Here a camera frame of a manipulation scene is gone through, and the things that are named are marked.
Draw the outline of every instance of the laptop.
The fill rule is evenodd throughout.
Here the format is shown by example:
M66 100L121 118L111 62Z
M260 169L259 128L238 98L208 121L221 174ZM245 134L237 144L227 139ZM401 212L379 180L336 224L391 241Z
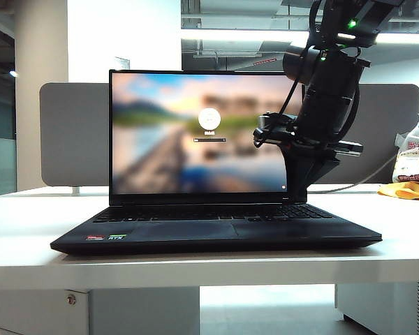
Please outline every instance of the laptop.
M72 255L359 248L381 234L296 202L279 148L253 145L282 73L111 70L109 203L50 245ZM302 88L286 110L298 114Z

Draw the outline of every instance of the laptop keyboard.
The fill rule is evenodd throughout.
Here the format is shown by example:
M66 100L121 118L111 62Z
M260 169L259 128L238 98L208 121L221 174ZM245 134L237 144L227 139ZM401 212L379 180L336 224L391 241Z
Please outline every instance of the laptop keyboard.
M293 218L332 218L332 214L322 211L310 204L287 204L282 206L253 206L245 209L241 207L192 207L180 209L126 210L109 208L97 218L95 223L121 221L182 221L182 220L232 220L248 221L288 221Z

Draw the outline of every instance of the white plastic bag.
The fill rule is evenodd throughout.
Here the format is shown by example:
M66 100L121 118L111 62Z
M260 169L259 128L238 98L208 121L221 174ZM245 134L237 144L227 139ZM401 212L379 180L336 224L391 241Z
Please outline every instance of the white plastic bag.
M392 173L392 181L395 183L419 182L419 122L405 138L398 135L395 144L399 147L399 153Z

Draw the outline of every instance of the laptop screen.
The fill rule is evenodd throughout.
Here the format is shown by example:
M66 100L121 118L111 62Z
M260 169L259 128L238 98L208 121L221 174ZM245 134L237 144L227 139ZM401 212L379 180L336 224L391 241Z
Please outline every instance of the laptop screen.
M287 97L282 73L111 71L110 83L111 194L285 192L281 151L252 135Z

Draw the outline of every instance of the black cable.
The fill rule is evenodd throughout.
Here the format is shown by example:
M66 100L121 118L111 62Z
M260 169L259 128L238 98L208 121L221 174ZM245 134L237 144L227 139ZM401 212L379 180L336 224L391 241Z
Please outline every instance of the black cable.
M345 186L345 187L340 187L340 188L334 188L333 190L326 190L326 191L307 191L307 192L310 193L310 194L325 194L325 193L332 193L332 192L346 190L347 188L351 188L351 187L354 187L354 186L363 184L366 181L370 180L372 177L374 177L376 174L378 174L385 166L387 166L389 163L391 163L396 157L397 157L397 154L395 154L394 156L391 156L391 158L388 159L379 169L377 169L376 171L374 171L370 175L366 176L362 180L356 182L355 184L352 184L352 185L349 185L349 186Z
M298 85L298 83L300 81L300 78L301 78L301 75L302 75L302 72L303 72L303 69L304 69L304 64L306 63L307 53L309 51L309 48L313 45L312 42L311 42L312 41L311 36L314 35L314 34L317 34L317 32L315 30L315 19L316 19L316 14L318 12L318 9L320 8L320 4L321 4L321 0L315 0L314 3L312 4L311 8L310 8L310 13L309 13L309 38L307 39L306 47L301 52L301 55L300 55L300 58L302 59L301 64L300 64L300 67L298 68L297 76L296 76L296 78L293 82L291 90L288 92L286 101L284 102L281 109L279 110L278 117L273 121L273 123L269 127L268 132L264 134L263 138L259 142L257 142L257 143L254 142L254 146L256 148L259 148L261 145L263 145L265 143L265 141L269 138L270 133L278 125L279 117L282 116L282 114L286 110L286 108L287 108L287 106L290 103L290 100L292 98L293 92L295 92L296 86Z
M257 143L254 142L253 143L256 148L259 148L261 145L263 145L265 143L265 141L269 138L270 133L276 128L276 126L279 123L279 117L282 116L282 114L286 110L288 104L290 103L293 92L295 91L296 86L299 84L299 81L300 81L300 78L301 78L301 75L302 75L302 69L304 68L304 63L306 62L307 51L309 50L309 48L310 48L310 45L307 45L303 49L303 51L300 55L300 58L302 57L302 60L301 60L300 68L298 69L298 74L295 78L295 81L292 84L291 90L288 92L286 101L284 101L284 104L282 105L281 109L279 110L278 117L272 122L271 126L268 129L268 133L265 133L263 138L259 142L257 142Z
M333 139L331 139L330 141L331 143L337 143L347 134L349 129L351 129L351 126L355 120L355 117L357 116L358 105L360 102L360 88L359 88L358 82L359 82L359 78L357 78L357 80L355 81L355 93L354 93L351 111L349 112L348 118L346 119L346 122L344 123L343 128L341 128L339 133Z
M320 8L321 0L315 0L312 6L310 7L309 12L309 35L315 36L317 34L316 31L316 14L318 13L318 9Z

